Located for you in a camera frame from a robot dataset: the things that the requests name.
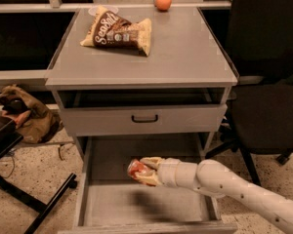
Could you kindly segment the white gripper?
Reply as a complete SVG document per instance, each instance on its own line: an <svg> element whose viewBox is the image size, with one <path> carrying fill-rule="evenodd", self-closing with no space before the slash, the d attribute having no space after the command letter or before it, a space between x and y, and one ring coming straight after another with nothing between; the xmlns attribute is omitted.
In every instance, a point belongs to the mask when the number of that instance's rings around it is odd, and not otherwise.
<svg viewBox="0 0 293 234"><path fill-rule="evenodd" d="M157 186L162 183L166 187L177 187L176 170L181 163L180 160L174 158L163 159L161 157L144 157L140 162L156 170L157 174L154 171L135 172L134 180L149 186Z"/></svg>

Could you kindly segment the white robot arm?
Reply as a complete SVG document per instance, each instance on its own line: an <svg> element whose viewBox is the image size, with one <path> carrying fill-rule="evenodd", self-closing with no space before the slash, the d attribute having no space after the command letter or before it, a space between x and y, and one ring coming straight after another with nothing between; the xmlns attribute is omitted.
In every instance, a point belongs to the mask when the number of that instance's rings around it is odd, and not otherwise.
<svg viewBox="0 0 293 234"><path fill-rule="evenodd" d="M293 201L249 182L218 161L198 164L175 158L144 157L131 161L128 175L149 186L186 188L211 197L229 196L285 234L293 234Z"/></svg>

